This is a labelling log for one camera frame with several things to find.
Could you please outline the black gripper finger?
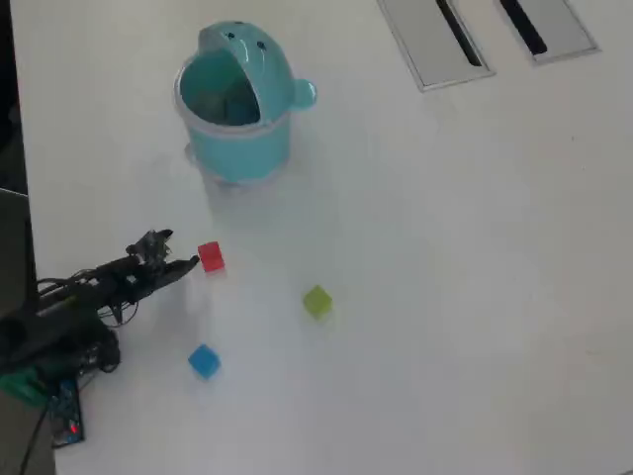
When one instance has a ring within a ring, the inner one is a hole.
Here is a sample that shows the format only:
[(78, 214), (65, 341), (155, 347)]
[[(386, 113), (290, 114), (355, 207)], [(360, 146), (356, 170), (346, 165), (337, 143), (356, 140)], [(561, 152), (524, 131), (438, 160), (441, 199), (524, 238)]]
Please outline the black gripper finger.
[(164, 265), (159, 275), (159, 287), (163, 288), (177, 282), (191, 272), (200, 262), (200, 257), (194, 255), (187, 260), (178, 259)]

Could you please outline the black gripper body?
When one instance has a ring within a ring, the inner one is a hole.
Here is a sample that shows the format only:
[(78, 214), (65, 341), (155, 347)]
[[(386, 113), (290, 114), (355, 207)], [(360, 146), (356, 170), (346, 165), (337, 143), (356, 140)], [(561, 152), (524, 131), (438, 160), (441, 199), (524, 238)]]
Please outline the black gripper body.
[(142, 261), (127, 256), (115, 261), (115, 299), (139, 301), (167, 285), (164, 257)]

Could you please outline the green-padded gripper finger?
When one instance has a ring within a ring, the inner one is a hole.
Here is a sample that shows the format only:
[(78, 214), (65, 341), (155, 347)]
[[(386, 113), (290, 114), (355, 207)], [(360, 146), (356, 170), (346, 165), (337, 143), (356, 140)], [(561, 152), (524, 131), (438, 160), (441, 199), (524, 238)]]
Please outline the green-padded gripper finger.
[(170, 253), (167, 245), (173, 235), (170, 229), (151, 230), (146, 235), (146, 253), (151, 258), (166, 258)]

